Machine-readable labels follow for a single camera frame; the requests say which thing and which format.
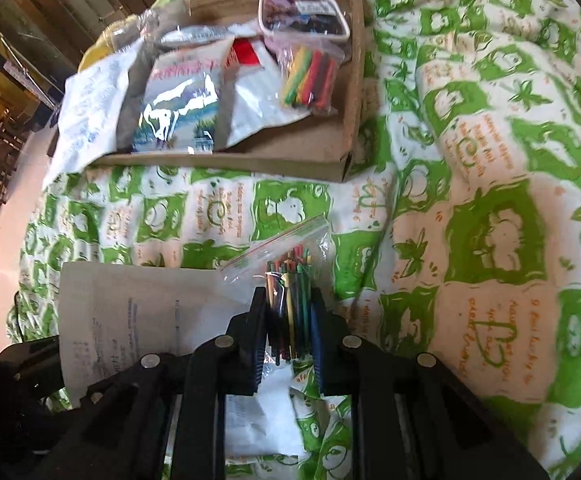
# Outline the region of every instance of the cardboard box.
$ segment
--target cardboard box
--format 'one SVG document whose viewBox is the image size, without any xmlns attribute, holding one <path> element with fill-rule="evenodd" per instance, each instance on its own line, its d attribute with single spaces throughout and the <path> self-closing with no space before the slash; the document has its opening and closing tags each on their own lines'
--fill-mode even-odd
<svg viewBox="0 0 581 480">
<path fill-rule="evenodd" d="M 342 65 L 333 93 L 332 117 L 309 117 L 266 128 L 222 152 L 189 155 L 152 152 L 106 155 L 94 166 L 162 165 L 258 171 L 341 182 L 357 139 L 362 105 L 365 28 L 362 0 L 336 0 L 349 17 L 352 59 Z M 191 0 L 193 23 L 244 23 L 257 16 L 259 0 Z"/>
</svg>

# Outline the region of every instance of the bedding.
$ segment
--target bedding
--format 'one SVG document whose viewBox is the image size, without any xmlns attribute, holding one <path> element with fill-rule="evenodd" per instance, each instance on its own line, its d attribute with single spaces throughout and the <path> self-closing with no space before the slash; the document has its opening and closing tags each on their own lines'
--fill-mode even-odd
<svg viewBox="0 0 581 480">
<path fill-rule="evenodd" d="M 9 333 L 57 333 L 65 261 L 215 269 L 325 214 L 336 255 L 324 292 L 351 329 L 398 355 L 436 354 L 563 479 L 581 460 L 581 9 L 365 0 L 364 18 L 346 182 L 167 166 L 61 175 L 26 231 Z M 349 475 L 350 399 L 320 399 L 310 362 L 295 373 L 307 453 L 235 458 L 229 478 Z"/>
</svg>

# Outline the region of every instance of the green pattern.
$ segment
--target green pattern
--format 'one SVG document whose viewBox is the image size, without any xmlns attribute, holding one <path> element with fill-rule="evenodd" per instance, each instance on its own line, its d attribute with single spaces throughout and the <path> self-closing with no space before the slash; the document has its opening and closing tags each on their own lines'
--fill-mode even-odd
<svg viewBox="0 0 581 480">
<path fill-rule="evenodd" d="M 334 249 L 325 293 L 351 329 L 403 356 L 438 352 L 565 478 L 581 460 L 581 9 L 364 7 L 346 182 L 171 166 L 61 175 L 26 227 L 8 332 L 57 333 L 64 262 L 218 269 L 323 214 Z M 228 478 L 351 477 L 350 399 L 322 399 L 312 363 L 293 366 L 307 453 L 237 461 Z"/>
</svg>

